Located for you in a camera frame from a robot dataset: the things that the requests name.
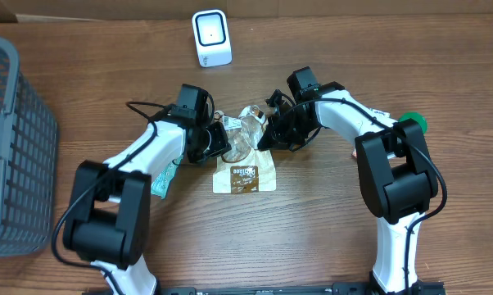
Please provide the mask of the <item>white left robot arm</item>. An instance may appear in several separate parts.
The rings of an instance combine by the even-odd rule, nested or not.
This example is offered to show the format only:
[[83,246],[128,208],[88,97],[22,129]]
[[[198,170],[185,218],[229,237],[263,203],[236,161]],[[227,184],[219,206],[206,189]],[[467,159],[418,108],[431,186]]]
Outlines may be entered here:
[[214,118],[209,92],[183,84],[177,101],[145,115],[146,131],[123,152],[103,162],[84,161],[76,172],[70,205],[52,233],[80,258],[77,267],[96,270],[105,294],[158,294],[158,278],[147,268],[144,249],[150,225],[152,183],[173,161],[194,165],[230,150],[222,123]]

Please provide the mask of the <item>green lid jar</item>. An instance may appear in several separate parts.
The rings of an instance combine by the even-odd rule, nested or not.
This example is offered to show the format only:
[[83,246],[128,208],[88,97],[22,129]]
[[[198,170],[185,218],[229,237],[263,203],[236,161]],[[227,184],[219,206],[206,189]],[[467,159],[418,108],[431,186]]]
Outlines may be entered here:
[[415,111],[410,111],[410,112],[404,113],[398,119],[398,121],[406,121],[406,120],[415,121],[420,126],[423,134],[425,134],[427,132],[427,120],[425,119],[425,117],[422,114],[415,112]]

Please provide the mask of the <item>teal tissue pack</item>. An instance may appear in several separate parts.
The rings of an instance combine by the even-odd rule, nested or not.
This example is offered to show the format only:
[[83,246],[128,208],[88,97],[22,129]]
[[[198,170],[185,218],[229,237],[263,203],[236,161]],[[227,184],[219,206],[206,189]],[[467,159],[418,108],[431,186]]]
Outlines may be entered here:
[[390,118],[391,114],[386,111],[381,111],[378,109],[370,108],[370,111],[376,115],[377,118]]

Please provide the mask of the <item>brown Pantree snack bag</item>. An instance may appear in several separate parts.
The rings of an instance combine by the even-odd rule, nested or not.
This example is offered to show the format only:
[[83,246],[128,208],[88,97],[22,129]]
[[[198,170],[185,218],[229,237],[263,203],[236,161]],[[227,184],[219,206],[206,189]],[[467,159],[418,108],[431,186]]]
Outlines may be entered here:
[[271,151],[258,148],[267,126],[265,113],[257,105],[250,105],[243,108],[237,117],[216,111],[215,119],[223,124],[231,149],[217,158],[213,192],[241,194],[274,191],[277,176]]

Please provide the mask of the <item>teal snack packet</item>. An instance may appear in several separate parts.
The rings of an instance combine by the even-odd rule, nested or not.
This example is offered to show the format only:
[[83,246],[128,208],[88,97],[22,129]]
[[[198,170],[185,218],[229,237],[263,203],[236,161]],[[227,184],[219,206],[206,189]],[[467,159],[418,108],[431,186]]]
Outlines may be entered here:
[[151,194],[161,199],[165,199],[170,189],[172,180],[174,179],[177,169],[180,167],[183,156],[172,160],[166,168],[155,178],[151,186]]

